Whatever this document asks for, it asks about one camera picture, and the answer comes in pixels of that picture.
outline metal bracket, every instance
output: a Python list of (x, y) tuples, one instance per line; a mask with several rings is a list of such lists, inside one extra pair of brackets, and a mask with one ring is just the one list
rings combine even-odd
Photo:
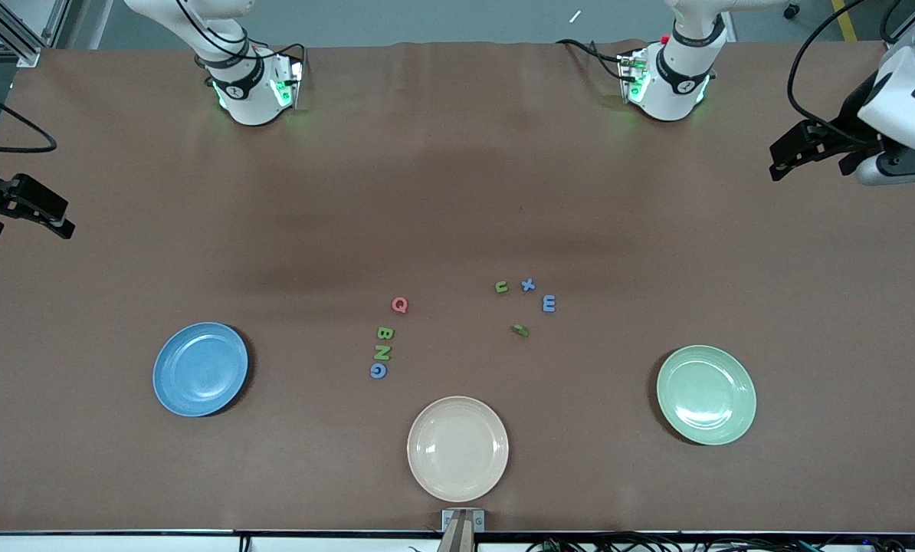
[(444, 535), (441, 537), (441, 544), (437, 547), (437, 552), (474, 552), (474, 534), (478, 532), (478, 524), (475, 523), (475, 514), (481, 521), (481, 527), (485, 527), (485, 511), (474, 508), (453, 508), (444, 510), (441, 513), (442, 518), (450, 513), (447, 517), (447, 523), (444, 526)]
[(69, 15), (69, 7), (73, 0), (55, 0), (52, 6), (52, 12), (48, 15), (48, 21), (45, 22), (45, 28), (41, 29), (41, 39), (47, 46), (55, 46), (58, 39), (59, 29), (62, 27), (62, 20)]
[(474, 532), (485, 532), (485, 510), (481, 508), (448, 508), (447, 510), (441, 510), (441, 531), (447, 531), (451, 518), (462, 511), (467, 511), (471, 515), (471, 526), (474, 528)]
[(45, 42), (0, 0), (0, 41), (18, 56), (19, 67), (38, 65)]

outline wire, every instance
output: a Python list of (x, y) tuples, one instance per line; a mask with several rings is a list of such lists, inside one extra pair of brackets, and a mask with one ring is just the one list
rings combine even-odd
[(884, 18), (881, 19), (881, 38), (884, 39), (884, 42), (887, 44), (893, 44), (897, 41), (897, 39), (890, 36), (887, 31), (887, 24), (890, 22), (890, 15), (897, 9), (897, 6), (900, 6), (900, 3), (901, 0), (893, 0), (893, 2), (890, 3), (890, 7), (887, 8), (887, 11), (884, 11)]
[[(261, 59), (272, 58), (275, 55), (284, 55), (285, 52), (287, 52), (293, 48), (300, 48), (300, 56), (301, 56), (300, 59), (303, 61), (304, 59), (307, 58), (307, 48), (304, 47), (304, 45), (301, 44), (300, 42), (295, 42), (289, 46), (285, 46), (276, 52), (272, 52), (271, 55), (269, 55), (269, 56), (261, 56), (261, 55), (255, 55), (255, 56), (242, 55), (241, 56), (241, 55), (237, 54), (236, 52), (230, 52), (226, 48), (223, 48), (218, 43), (216, 43), (216, 41), (213, 41), (211, 38), (209, 38), (208, 34), (206, 34), (205, 31), (203, 31), (202, 28), (198, 26), (198, 22), (195, 22), (195, 20), (192, 20), (192, 15), (189, 14), (188, 10), (185, 10), (185, 6), (182, 4), (182, 0), (175, 0), (175, 3), (178, 4), (178, 10), (182, 11), (182, 15), (184, 15), (185, 18), (187, 18), (187, 20), (189, 20), (190, 24), (195, 29), (195, 31), (197, 31), (198, 34), (201, 35), (202, 38), (204, 38), (206, 42), (208, 42), (213, 47), (215, 47), (215, 49), (219, 50), (220, 52), (222, 52), (224, 54), (229, 54), (229, 55), (233, 56), (234, 58), (240, 58), (240, 59), (246, 59), (246, 60), (261, 60)], [(216, 34), (216, 32), (213, 31), (211, 28), (206, 28), (206, 31), (211, 32), (213, 35), (216, 36), (216, 38), (219, 38), (220, 41), (225, 41), (225, 42), (229, 42), (229, 43), (233, 43), (233, 44), (241, 42), (241, 41), (226, 41), (226, 39), (219, 36), (219, 34)], [(244, 28), (243, 29), (243, 41), (247, 41), (249, 38), (250, 38), (250, 35), (248, 35), (247, 29)], [(258, 42), (258, 41), (251, 41), (251, 42), (254, 42), (255, 44), (265, 45), (264, 42)]]
[[(587, 548), (576, 540), (559, 537), (555, 534), (541, 535), (542, 540), (529, 546), (525, 552), (587, 552), (592, 545), (595, 552), (621, 552), (616, 546), (619, 543), (627, 544), (624, 552), (642, 548), (649, 552), (684, 552), (682, 546), (665, 537), (663, 534), (641, 534), (634, 531), (605, 532), (604, 534), (590, 534), (583, 537), (583, 542), (588, 543)], [(717, 538), (706, 543), (693, 544), (691, 552), (806, 552), (808, 550), (823, 550), (829, 544), (840, 538), (850, 538), (853, 541), (870, 544), (874, 552), (911, 552), (915, 550), (915, 537), (906, 540), (892, 538), (870, 537), (870, 535), (833, 534), (832, 537), (812, 546), (804, 541), (769, 541), (761, 538)]]
[[(616, 62), (618, 60), (616, 57), (605, 56), (604, 54), (597, 52), (596, 49), (591, 49), (590, 46), (587, 46), (586, 44), (583, 44), (581, 42), (574, 41), (572, 38), (564, 38), (562, 41), (556, 41), (556, 44), (566, 44), (567, 46), (576, 46), (577, 48), (580, 48), (581, 50), (583, 50), (584, 52), (587, 52), (591, 56), (597, 56), (604, 61), (615, 61)], [(618, 53), (618, 55), (625, 56), (635, 50), (640, 50), (640, 48), (636, 48), (633, 50), (626, 50), (625, 52)]]
[[(603, 67), (604, 70), (607, 71), (608, 74), (610, 74), (612, 77), (618, 78), (619, 81), (625, 81), (625, 83), (634, 83), (634, 81), (635, 81), (634, 77), (623, 76), (623, 74), (618, 74), (618, 73), (615, 73), (614, 71), (612, 71), (611, 68), (608, 67), (608, 64), (606, 62), (611, 61), (611, 62), (618, 63), (618, 57), (616, 57), (616, 56), (611, 57), (611, 56), (604, 55), (601, 52), (598, 52), (597, 44), (595, 44), (594, 41), (590, 42), (590, 46), (585, 46), (584, 44), (574, 41), (571, 38), (565, 38), (562, 41), (556, 41), (556, 44), (566, 44), (567, 46), (576, 46), (577, 48), (580, 48), (588, 55), (594, 56), (595, 58), (597, 58), (597, 61), (601, 63), (601, 67)], [(633, 51), (635, 51), (635, 50), (626, 50), (623, 52), (619, 52), (618, 56), (625, 56), (625, 55), (630, 54)]]
[(56, 143), (55, 139), (50, 136), (49, 133), (45, 132), (45, 130), (42, 130), (38, 125), (36, 125), (36, 123), (26, 119), (19, 112), (4, 105), (2, 102), (0, 102), (0, 109), (3, 112), (6, 112), (8, 115), (13, 116), (19, 122), (23, 123), (23, 125), (37, 133), (40, 133), (40, 135), (42, 135), (48, 141), (48, 146), (39, 147), (0, 146), (0, 153), (48, 153), (48, 151), (55, 150), (55, 148), (59, 146), (59, 144)]
[(840, 130), (840, 129), (836, 128), (836, 126), (832, 125), (832, 123), (826, 122), (825, 119), (822, 119), (822, 117), (815, 115), (811, 111), (808, 111), (808, 109), (805, 109), (800, 104), (798, 104), (797, 99), (795, 99), (795, 74), (798, 73), (798, 65), (800, 63), (802, 63), (802, 57), (805, 55), (805, 50), (808, 50), (808, 46), (812, 45), (812, 42), (819, 35), (822, 34), (822, 31), (824, 31), (825, 28), (828, 27), (833, 21), (837, 20), (837, 18), (839, 18), (839, 15), (845, 14), (847, 11), (850, 11), (851, 9), (853, 9), (856, 6), (859, 6), (863, 2), (864, 2), (864, 0), (853, 0), (852, 3), (846, 4), (842, 8), (836, 10), (835, 13), (833, 13), (832, 15), (829, 15), (829, 17), (825, 18), (825, 21), (823, 21), (821, 25), (819, 25), (814, 31), (812, 31), (812, 34), (809, 35), (808, 38), (805, 39), (805, 43), (803, 43), (801, 48), (798, 49), (798, 54), (795, 55), (794, 62), (791, 63), (791, 70), (788, 73), (788, 88), (787, 88), (788, 104), (791, 104), (791, 107), (793, 107), (795, 109), (795, 111), (797, 111), (801, 115), (805, 116), (805, 118), (818, 123), (818, 125), (822, 125), (826, 129), (832, 130), (833, 133), (837, 133), (837, 135), (842, 136), (842, 137), (844, 137), (844, 139), (850, 140), (850, 141), (852, 141), (852, 143), (856, 143), (856, 144), (865, 144), (865, 143), (867, 143), (867, 141), (860, 140), (856, 136), (850, 135), (850, 133), (845, 132), (845, 130)]
[(248, 534), (240, 534), (239, 552), (250, 552), (250, 546), (254, 543), (254, 538)]

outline cream plate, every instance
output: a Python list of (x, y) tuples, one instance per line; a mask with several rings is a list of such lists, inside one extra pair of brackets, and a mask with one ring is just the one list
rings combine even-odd
[(433, 402), (406, 439), (409, 471), (428, 493), (448, 502), (485, 496), (509, 462), (509, 436), (488, 405), (471, 397)]

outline plate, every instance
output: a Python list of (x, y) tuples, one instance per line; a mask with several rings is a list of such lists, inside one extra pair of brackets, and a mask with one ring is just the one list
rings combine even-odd
[(725, 445), (747, 432), (758, 409), (754, 382), (730, 353), (692, 345), (658, 371), (658, 405), (676, 431), (704, 445)]
[(208, 416), (226, 407), (247, 380), (247, 346), (233, 328), (193, 324), (164, 343), (154, 360), (154, 394), (178, 416)]
[(433, 402), (406, 439), (409, 471), (423, 489), (448, 502), (485, 496), (509, 464), (509, 436), (488, 405), (471, 397)]

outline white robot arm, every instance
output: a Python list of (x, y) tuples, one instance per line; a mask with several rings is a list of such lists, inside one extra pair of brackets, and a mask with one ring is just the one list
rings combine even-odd
[(843, 175), (877, 186), (915, 182), (915, 24), (843, 103), (832, 121), (805, 120), (781, 136), (770, 153), (772, 178), (795, 167), (845, 154)]
[(619, 60), (622, 96), (661, 121), (689, 115), (703, 99), (710, 69), (726, 43), (721, 13), (760, 10), (785, 0), (665, 0), (675, 12), (671, 38)]
[(212, 75), (219, 104), (243, 125), (264, 125), (295, 106), (301, 62), (254, 44), (234, 18), (255, 0), (125, 0), (195, 50)]

